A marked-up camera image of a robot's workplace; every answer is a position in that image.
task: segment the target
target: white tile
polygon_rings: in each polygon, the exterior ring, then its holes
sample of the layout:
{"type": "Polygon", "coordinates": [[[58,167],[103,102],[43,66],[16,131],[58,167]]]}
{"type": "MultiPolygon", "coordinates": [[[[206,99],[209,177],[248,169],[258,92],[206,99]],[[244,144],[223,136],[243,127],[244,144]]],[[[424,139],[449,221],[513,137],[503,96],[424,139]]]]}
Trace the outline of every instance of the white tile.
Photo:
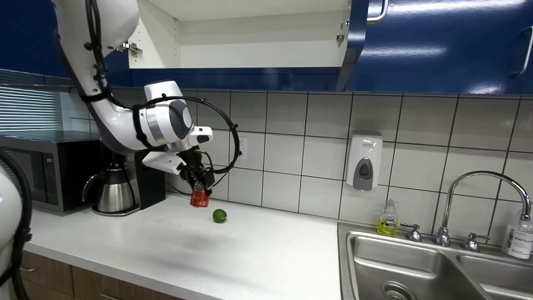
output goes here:
{"type": "Polygon", "coordinates": [[[229,172],[229,202],[261,206],[263,172],[233,169],[229,172]]]}
{"type": "Polygon", "coordinates": [[[264,134],[238,134],[241,156],[236,161],[239,169],[263,171],[264,164],[264,134]]]}
{"type": "MultiPolygon", "coordinates": [[[[223,174],[214,174],[214,182],[218,182],[221,177],[223,174]]],[[[228,186],[229,186],[229,174],[224,176],[216,187],[213,187],[211,199],[228,201],[228,186]]]]}
{"type": "MultiPolygon", "coordinates": [[[[206,99],[211,106],[229,116],[229,92],[198,92],[198,97],[206,99]]],[[[198,126],[228,131],[223,119],[204,106],[198,106],[198,126]]]]}
{"type": "Polygon", "coordinates": [[[384,201],[386,187],[376,187],[371,192],[361,192],[343,184],[339,219],[374,227],[383,212],[384,201]]]}
{"type": "Polygon", "coordinates": [[[268,94],[266,132],[304,132],[306,94],[268,94]]]}
{"type": "Polygon", "coordinates": [[[231,121],[238,131],[266,131],[266,92],[231,94],[231,121]]]}
{"type": "Polygon", "coordinates": [[[301,174],[303,137],[266,136],[264,171],[301,174]]]}
{"type": "MultiPolygon", "coordinates": [[[[441,227],[448,194],[441,194],[434,232],[441,227]]],[[[486,236],[493,217],[494,201],[453,196],[448,231],[449,237],[464,241],[468,234],[486,236]]]]}
{"type": "MultiPolygon", "coordinates": [[[[198,92],[196,91],[183,91],[183,97],[198,97],[198,92]]],[[[189,117],[193,119],[193,124],[198,124],[198,104],[186,102],[186,109],[189,112],[189,117]]]]}
{"type": "Polygon", "coordinates": [[[264,174],[263,207],[298,212],[299,177],[264,174]]]}
{"type": "Polygon", "coordinates": [[[396,204],[399,224],[418,224],[421,234],[431,232],[438,194],[391,187],[388,199],[396,204]]]}
{"type": "Polygon", "coordinates": [[[459,101],[453,147],[506,151],[518,101],[459,101]]]}
{"type": "Polygon", "coordinates": [[[299,212],[338,219],[341,182],[301,179],[299,212]]]}
{"type": "Polygon", "coordinates": [[[488,244],[501,246],[504,241],[506,226],[516,224],[519,212],[521,212],[521,204],[518,202],[498,202],[493,226],[489,229],[488,244]]]}
{"type": "Polygon", "coordinates": [[[401,96],[353,96],[351,132],[379,132],[383,141],[394,142],[401,96]]]}
{"type": "Polygon", "coordinates": [[[211,157],[213,166],[228,166],[229,134],[223,131],[213,131],[213,141],[209,144],[201,144],[199,151],[206,152],[211,157]]]}
{"type": "Polygon", "coordinates": [[[398,142],[448,146],[456,99],[403,97],[398,142]]]}
{"type": "MultiPolygon", "coordinates": [[[[533,154],[513,154],[506,161],[504,176],[516,181],[521,187],[533,196],[533,154]]],[[[519,201],[518,194],[504,182],[501,182],[499,199],[519,201]]]]}
{"type": "Polygon", "coordinates": [[[304,139],[303,176],[343,179],[346,141],[304,139]]]}
{"type": "Polygon", "coordinates": [[[313,94],[306,116],[306,136],[348,137],[351,94],[313,94]]]}
{"type": "MultiPolygon", "coordinates": [[[[449,149],[444,182],[441,191],[448,192],[453,181],[471,171],[491,171],[501,174],[504,152],[449,149]]],[[[496,199],[499,181],[476,176],[459,182],[454,194],[496,199]]]]}
{"type": "Polygon", "coordinates": [[[383,144],[381,166],[379,166],[379,186],[388,186],[389,169],[393,166],[394,144],[383,144]]]}
{"type": "Polygon", "coordinates": [[[396,146],[391,186],[438,192],[446,149],[396,146]]]}
{"type": "Polygon", "coordinates": [[[519,106],[511,151],[533,152],[533,101],[523,101],[519,106]]]}

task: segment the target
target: soap dispenser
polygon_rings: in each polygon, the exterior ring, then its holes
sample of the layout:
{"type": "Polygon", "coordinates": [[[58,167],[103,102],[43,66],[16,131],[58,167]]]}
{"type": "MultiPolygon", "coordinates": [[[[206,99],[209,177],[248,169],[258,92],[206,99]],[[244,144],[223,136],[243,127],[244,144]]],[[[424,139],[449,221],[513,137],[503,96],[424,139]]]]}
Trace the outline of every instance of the soap dispenser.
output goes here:
{"type": "Polygon", "coordinates": [[[356,132],[351,137],[346,184],[354,191],[378,187],[383,139],[379,134],[356,132]]]}

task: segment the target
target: kitchen counter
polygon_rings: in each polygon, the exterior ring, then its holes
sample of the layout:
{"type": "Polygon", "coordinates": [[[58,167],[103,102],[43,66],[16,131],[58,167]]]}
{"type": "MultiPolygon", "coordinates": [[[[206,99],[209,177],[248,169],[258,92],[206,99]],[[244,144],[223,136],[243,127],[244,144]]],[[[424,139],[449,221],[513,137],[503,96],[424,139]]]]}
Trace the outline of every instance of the kitchen counter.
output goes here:
{"type": "Polygon", "coordinates": [[[339,299],[334,221],[168,196],[129,217],[35,211],[31,231],[26,252],[179,299],[339,299]]]}

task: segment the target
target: black microwave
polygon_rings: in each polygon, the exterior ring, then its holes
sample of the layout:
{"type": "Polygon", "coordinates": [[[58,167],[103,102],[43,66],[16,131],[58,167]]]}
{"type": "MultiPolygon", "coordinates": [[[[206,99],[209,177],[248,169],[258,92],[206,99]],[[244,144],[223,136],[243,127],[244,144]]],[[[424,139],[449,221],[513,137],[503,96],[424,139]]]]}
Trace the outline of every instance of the black microwave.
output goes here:
{"type": "Polygon", "coordinates": [[[3,132],[0,149],[23,171],[33,207],[66,214],[86,207],[81,191],[101,169],[101,144],[85,132],[3,132]]]}

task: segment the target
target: lower cabinet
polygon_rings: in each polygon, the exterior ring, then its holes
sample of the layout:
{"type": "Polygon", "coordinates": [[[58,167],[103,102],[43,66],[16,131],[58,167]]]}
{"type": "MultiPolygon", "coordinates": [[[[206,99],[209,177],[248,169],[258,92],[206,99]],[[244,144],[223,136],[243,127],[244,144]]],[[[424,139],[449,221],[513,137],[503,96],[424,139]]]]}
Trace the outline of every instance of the lower cabinet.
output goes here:
{"type": "Polygon", "coordinates": [[[30,300],[178,300],[28,252],[21,279],[30,300]]]}

